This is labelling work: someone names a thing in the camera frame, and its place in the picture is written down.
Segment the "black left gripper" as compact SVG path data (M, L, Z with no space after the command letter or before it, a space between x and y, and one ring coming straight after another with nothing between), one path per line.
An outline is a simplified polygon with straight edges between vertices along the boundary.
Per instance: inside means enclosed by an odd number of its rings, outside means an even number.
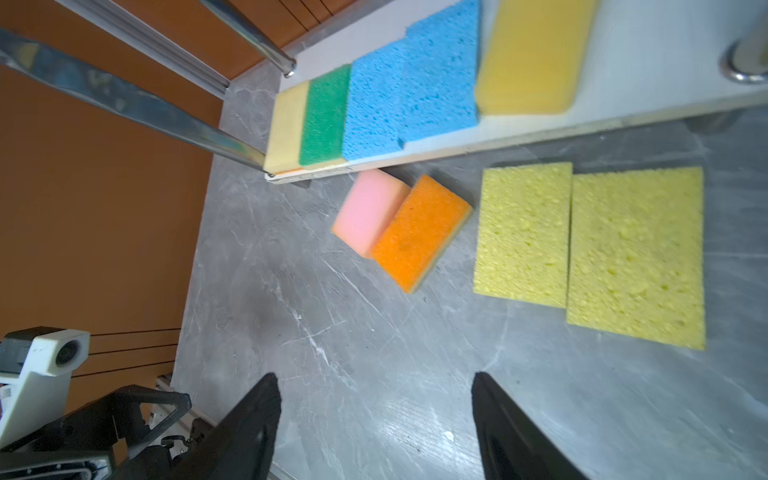
M174 409L158 426L143 405ZM190 396L129 385L54 420L1 454L2 479L107 479L116 468L112 446L123 439L133 458L191 409Z

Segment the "lime porous sponge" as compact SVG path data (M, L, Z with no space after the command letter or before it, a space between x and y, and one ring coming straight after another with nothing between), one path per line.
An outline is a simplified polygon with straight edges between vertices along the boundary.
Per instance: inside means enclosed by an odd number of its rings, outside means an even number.
M703 230L700 167L575 176L568 323L705 349Z
M573 165L483 172L473 292L566 306Z

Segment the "white two-tier shelf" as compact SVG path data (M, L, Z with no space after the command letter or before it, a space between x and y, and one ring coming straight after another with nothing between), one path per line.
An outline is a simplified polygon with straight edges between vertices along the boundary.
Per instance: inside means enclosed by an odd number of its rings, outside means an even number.
M573 105L550 115L493 116L399 153L313 170L268 172L274 184L464 156L764 104L767 82L742 79L730 54L767 33L763 1L604 1ZM50 88L263 171L260 150L165 99L41 42L1 33L2 63Z

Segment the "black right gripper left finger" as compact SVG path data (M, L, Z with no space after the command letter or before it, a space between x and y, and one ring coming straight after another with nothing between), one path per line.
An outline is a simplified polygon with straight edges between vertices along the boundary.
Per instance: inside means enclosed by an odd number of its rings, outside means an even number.
M281 415L278 378L264 375L169 479L266 479Z

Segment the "green sponge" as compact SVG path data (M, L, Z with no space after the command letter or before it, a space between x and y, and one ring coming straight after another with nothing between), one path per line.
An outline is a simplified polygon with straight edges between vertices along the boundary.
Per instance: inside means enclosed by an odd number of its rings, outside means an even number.
M342 154L351 64L313 79L309 84L299 164L313 170L346 162Z

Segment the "orange sponge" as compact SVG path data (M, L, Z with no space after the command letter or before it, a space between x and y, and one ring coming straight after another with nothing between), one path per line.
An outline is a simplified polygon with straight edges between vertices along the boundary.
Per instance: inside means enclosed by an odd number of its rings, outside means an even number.
M373 259L412 294L472 212L467 201L423 175L375 245Z

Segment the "aluminium corner post left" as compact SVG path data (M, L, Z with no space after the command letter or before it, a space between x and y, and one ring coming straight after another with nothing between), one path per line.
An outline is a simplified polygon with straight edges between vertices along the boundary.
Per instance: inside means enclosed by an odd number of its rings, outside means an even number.
M223 100L230 81L160 31L114 1L56 0L56 3Z

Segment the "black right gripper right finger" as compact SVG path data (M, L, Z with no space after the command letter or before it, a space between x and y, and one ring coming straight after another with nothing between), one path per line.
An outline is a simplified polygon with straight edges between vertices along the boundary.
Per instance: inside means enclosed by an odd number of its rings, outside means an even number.
M586 479L490 374L475 374L471 398L487 479Z

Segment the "blue sponge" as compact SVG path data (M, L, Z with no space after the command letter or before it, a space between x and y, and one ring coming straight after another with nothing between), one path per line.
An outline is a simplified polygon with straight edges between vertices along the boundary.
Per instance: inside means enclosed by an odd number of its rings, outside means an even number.
M349 161L403 149L400 93L406 59L403 39L352 64L342 154Z
M459 1L406 29L400 139L474 127L481 3Z

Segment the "pink sponge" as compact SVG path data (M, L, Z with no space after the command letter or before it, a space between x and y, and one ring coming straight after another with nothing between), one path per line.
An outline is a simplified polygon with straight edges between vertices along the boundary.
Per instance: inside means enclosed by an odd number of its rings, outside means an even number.
M371 258L394 215L410 193L403 181L379 169L358 174L331 231L363 258Z

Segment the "pale yellow sponge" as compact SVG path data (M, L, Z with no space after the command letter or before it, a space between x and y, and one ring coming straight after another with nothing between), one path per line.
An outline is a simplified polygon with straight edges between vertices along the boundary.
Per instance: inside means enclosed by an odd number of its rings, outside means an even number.
M264 169L276 175L300 167L309 82L280 92L275 101Z

